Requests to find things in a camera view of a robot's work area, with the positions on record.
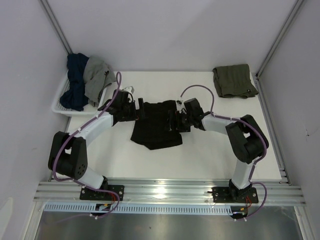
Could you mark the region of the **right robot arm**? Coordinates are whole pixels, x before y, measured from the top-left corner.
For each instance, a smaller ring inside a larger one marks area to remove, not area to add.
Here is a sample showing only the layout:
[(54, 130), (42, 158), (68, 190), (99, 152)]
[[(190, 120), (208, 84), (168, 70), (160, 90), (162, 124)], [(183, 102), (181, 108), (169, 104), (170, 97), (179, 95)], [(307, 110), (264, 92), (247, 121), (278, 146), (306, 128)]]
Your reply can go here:
[(181, 110), (169, 110), (167, 129), (179, 133), (190, 132), (191, 127), (202, 131), (224, 134), (228, 137), (237, 162), (228, 187), (213, 187), (214, 202), (239, 203), (250, 197), (255, 190), (251, 182), (256, 164), (267, 153), (269, 142), (254, 117), (226, 117), (204, 112), (196, 98), (183, 103)]

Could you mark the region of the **black shorts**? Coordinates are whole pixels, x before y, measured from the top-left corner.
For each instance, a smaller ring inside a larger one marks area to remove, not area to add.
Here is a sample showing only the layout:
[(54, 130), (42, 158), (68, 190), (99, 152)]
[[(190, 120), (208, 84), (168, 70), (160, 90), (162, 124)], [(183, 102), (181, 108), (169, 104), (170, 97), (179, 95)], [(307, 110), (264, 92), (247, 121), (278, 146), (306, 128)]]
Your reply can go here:
[(149, 150), (160, 150), (183, 144), (181, 134), (168, 129), (169, 111), (177, 109), (174, 100), (158, 103), (144, 103), (145, 119), (134, 124), (130, 140)]

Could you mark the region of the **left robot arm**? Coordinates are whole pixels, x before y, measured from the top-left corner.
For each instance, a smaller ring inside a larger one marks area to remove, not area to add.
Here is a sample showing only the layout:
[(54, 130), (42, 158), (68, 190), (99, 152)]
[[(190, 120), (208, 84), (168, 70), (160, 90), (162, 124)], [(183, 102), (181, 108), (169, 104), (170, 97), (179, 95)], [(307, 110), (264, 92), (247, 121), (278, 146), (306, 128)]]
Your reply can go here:
[(132, 86), (113, 92), (109, 99), (98, 109), (98, 113), (83, 126), (73, 132), (57, 132), (52, 141), (48, 168), (55, 174), (66, 178), (57, 181), (73, 180), (80, 183), (97, 200), (105, 199), (111, 190), (105, 176), (95, 172), (88, 165), (89, 145), (103, 132), (119, 122), (131, 122), (145, 117), (144, 102), (138, 99), (139, 108), (133, 97)]

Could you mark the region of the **olive green shorts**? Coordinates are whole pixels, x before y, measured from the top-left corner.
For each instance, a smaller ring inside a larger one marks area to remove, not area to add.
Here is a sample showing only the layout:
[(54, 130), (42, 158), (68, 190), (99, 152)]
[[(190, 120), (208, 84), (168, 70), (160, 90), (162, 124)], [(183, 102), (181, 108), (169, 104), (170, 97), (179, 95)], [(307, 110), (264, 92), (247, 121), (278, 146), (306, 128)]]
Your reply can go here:
[(259, 94), (251, 81), (248, 64), (218, 66), (213, 70), (213, 83), (221, 98), (253, 98)]

